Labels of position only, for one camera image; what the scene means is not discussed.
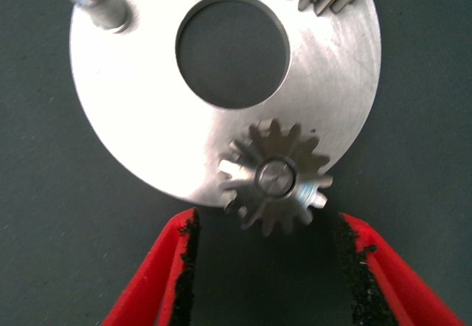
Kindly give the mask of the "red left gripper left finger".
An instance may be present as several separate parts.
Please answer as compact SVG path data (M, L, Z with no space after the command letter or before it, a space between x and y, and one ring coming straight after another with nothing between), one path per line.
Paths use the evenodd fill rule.
M103 325L189 325L201 231L198 211L172 217Z

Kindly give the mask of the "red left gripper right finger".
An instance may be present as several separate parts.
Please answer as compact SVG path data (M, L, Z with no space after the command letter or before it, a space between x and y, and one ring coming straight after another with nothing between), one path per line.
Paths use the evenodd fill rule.
M354 325L464 325L367 222L340 213L336 247Z

